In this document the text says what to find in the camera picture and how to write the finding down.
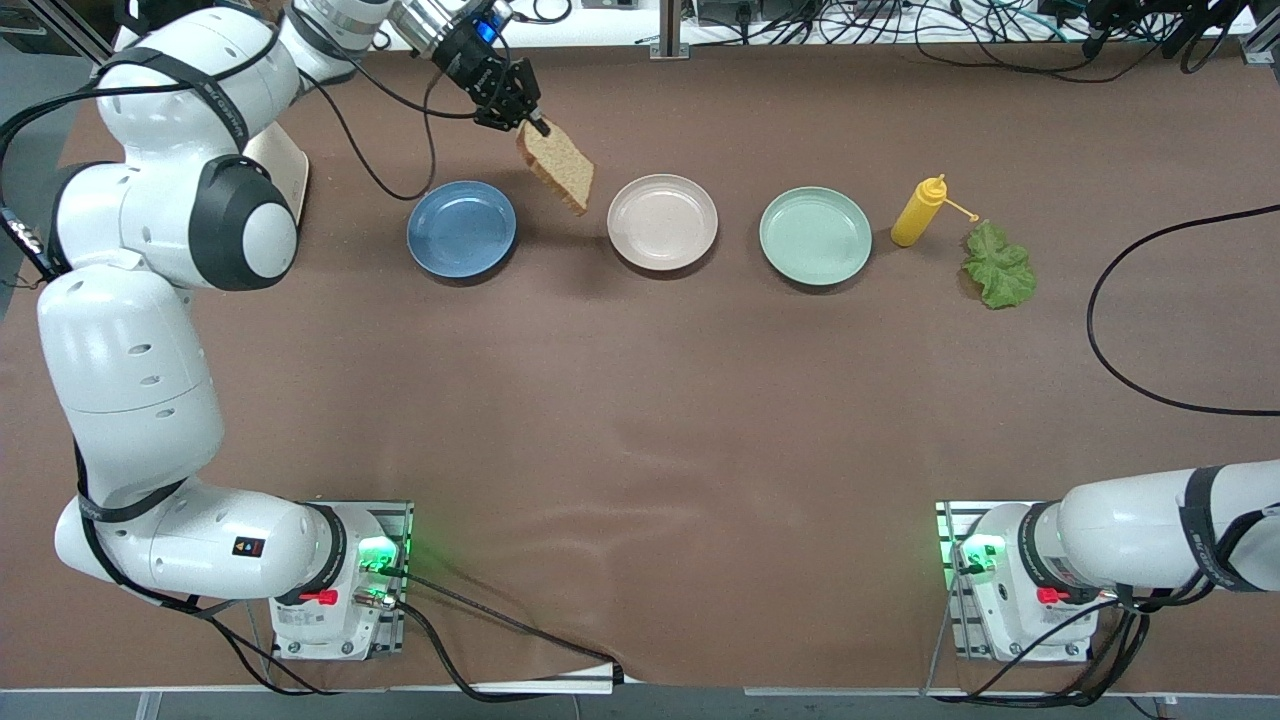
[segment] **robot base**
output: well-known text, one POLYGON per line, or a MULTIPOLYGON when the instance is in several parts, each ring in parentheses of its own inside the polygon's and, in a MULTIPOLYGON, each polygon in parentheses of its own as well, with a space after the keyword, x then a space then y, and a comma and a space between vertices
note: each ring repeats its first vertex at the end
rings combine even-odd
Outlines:
MULTIPOLYGON (((1018 528, 1027 514, 1027 505, 992 502, 982 503, 987 509, 975 511, 973 506, 979 503, 966 502, 963 503, 965 510, 959 511, 955 506, 960 505, 940 503, 950 525, 946 532, 952 538, 951 543, 945 542, 950 546, 950 555, 945 551, 943 556, 948 557, 952 568, 983 568, 982 573, 961 574, 956 583, 961 612, 954 615, 960 620, 964 634, 968 635, 973 625, 982 628, 982 641, 966 637, 961 656, 1009 662, 1059 623, 1101 602, 1068 605, 1041 601, 1039 588, 1023 566, 1018 551, 1018 528), (960 523, 968 527, 956 527, 960 523)), ((1084 662, 1096 629, 1096 614, 1080 618, 1038 644, 1023 661, 1084 662)))
POLYGON ((413 503, 410 501, 316 501, 338 512, 347 525, 348 553, 337 582, 330 585, 338 602, 321 606, 311 600, 296 606, 271 601, 271 648, 284 660, 369 660, 398 653, 404 646, 401 610, 366 607, 353 602, 357 591, 380 591, 403 600, 404 580, 360 571, 360 541, 385 538, 396 546, 392 568, 407 569, 413 503))

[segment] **table surface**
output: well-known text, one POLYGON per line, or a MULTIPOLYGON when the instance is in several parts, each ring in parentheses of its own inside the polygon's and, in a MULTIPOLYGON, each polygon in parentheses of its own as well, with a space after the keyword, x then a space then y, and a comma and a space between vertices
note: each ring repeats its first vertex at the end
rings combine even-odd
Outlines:
MULTIPOLYGON (((1115 53, 1100 74, 1133 59, 1115 53)), ((1075 86, 904 47, 722 49, 675 64, 636 49, 530 56, 545 111, 598 164, 590 211, 570 214, 512 136, 434 123, 439 179, 490 182, 520 218, 513 256, 474 286, 415 266, 412 205, 379 193, 320 97, 285 113, 312 161, 297 264, 269 291, 197 297, 227 420, 206 482, 413 500, 415 568, 604 648, 641 680, 914 688, 945 597, 934 501, 1055 498, 1103 478, 1275 456, 1274 420, 1144 400, 1106 375, 1084 336, 1089 287, 1132 240, 1274 201, 1270 72, 1224 58, 1183 77, 1151 63, 1075 86), (701 183, 719 209, 708 261, 669 278, 626 266, 605 233, 613 195, 659 172, 701 183), (940 172, 1030 250, 1039 288, 1023 307, 975 299, 959 214, 943 211, 910 250, 888 241, 911 188, 940 172), (867 268, 829 292, 788 284, 759 249, 760 213, 797 186, 847 193, 877 231, 867 268)), ((404 92, 426 81, 402 55, 370 65, 404 92)), ((335 96, 388 182, 420 184, 420 118, 364 82, 335 96)), ((82 113, 67 159, 111 156, 82 113)), ((1134 255, 1100 304, 1114 360, 1190 401, 1280 406, 1280 334, 1265 332, 1274 229, 1242 222, 1134 255)), ((52 525, 74 477, 35 299, 19 292, 0 327, 0 684, 243 684, 209 628, 56 560, 52 525), (36 656, 49 652, 56 662, 36 656)), ((468 678, 591 664, 415 597, 468 678)), ((1161 612, 1120 688, 1280 693, 1277 609, 1217 593, 1161 612)), ((972 688, 993 669, 947 659, 936 684, 972 688)), ((398 659, 302 671, 330 687, 445 682, 416 632, 398 659)), ((1010 687, 1070 675, 1028 670, 1010 687)))

